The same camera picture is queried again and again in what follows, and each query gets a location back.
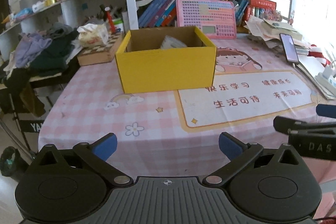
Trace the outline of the red white striped cloth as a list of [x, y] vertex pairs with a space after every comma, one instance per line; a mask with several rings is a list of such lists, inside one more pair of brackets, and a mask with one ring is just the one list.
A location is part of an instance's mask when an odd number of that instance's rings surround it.
[[308, 56], [316, 58], [324, 67], [331, 64], [331, 61], [323, 55], [322, 49], [315, 44], [310, 46]]

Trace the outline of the pink cartoon tablecloth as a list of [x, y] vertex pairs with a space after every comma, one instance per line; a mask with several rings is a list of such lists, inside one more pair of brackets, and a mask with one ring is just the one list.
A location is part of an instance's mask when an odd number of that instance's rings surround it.
[[118, 147], [109, 162], [132, 177], [205, 176], [227, 161], [218, 147], [224, 131], [277, 148], [287, 137], [274, 130], [274, 117], [323, 121], [315, 108], [325, 98], [283, 56], [245, 36], [217, 46], [245, 53], [262, 69], [217, 72], [208, 88], [126, 94], [115, 62], [82, 67], [47, 116], [38, 144], [68, 149], [112, 132]]

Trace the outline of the black smartphone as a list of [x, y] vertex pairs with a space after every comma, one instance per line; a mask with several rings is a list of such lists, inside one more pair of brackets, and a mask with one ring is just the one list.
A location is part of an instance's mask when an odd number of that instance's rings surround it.
[[288, 63], [291, 64], [299, 64], [299, 59], [297, 55], [297, 51], [294, 45], [293, 38], [287, 34], [280, 34], [280, 40], [282, 42], [282, 46], [284, 48], [285, 57]]

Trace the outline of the wooden chess board box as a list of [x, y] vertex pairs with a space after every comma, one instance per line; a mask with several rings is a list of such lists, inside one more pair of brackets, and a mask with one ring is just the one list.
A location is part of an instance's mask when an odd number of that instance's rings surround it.
[[83, 48], [77, 55], [81, 67], [102, 63], [109, 63], [114, 59], [115, 53], [123, 41], [124, 33], [111, 34], [107, 45]]

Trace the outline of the pile of papers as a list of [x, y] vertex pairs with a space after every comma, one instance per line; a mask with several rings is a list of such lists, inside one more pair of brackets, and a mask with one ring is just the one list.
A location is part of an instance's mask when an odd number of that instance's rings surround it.
[[304, 41], [302, 34], [286, 22], [277, 22], [250, 16], [249, 20], [245, 21], [244, 27], [252, 36], [264, 40], [270, 49], [283, 50], [283, 46], [280, 45], [280, 34], [290, 35], [292, 37], [294, 46], [299, 55], [307, 56], [311, 49], [310, 44]]

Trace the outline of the yellow cardboard box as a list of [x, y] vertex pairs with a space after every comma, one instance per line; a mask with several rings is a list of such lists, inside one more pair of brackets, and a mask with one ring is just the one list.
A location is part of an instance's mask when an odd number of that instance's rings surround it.
[[[187, 47], [161, 50], [166, 35]], [[115, 54], [125, 93], [211, 86], [216, 56], [217, 46], [194, 26], [130, 30]]]

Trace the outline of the pile of dark clothes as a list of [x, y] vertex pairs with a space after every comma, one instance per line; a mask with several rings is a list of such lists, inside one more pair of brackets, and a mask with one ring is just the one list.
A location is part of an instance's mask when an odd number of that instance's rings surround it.
[[62, 24], [54, 25], [45, 32], [22, 33], [10, 59], [1, 67], [1, 83], [6, 91], [1, 92], [1, 109], [9, 112], [11, 95], [14, 102], [22, 103], [24, 109], [35, 117], [43, 116], [45, 105], [35, 94], [30, 84], [33, 77], [48, 77], [58, 73], [68, 74], [76, 69], [75, 56], [79, 51], [76, 29]]

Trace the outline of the white tissue pack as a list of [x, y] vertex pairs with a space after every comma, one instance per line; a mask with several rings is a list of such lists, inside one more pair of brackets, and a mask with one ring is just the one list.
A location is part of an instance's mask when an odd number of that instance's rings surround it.
[[77, 32], [79, 33], [80, 45], [84, 48], [106, 46], [108, 44], [109, 34], [105, 24], [88, 23], [78, 27]]

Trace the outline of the red book box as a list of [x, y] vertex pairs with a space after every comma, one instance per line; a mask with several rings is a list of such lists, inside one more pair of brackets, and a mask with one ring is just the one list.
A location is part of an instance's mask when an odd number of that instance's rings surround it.
[[247, 7], [244, 10], [243, 20], [248, 21], [250, 16], [255, 16], [260, 19], [276, 20], [277, 4], [270, 0], [246, 0]]

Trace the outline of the pink toy keyboard tablet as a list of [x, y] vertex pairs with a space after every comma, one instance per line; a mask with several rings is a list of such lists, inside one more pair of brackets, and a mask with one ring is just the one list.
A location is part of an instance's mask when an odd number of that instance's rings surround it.
[[177, 25], [199, 28], [210, 39], [235, 39], [235, 8], [230, 1], [176, 0]]

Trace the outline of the row of blue books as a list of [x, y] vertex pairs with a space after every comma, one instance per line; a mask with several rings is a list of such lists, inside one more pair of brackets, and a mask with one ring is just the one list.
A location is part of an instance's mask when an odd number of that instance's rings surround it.
[[138, 16], [139, 28], [177, 25], [177, 0], [153, 0]]

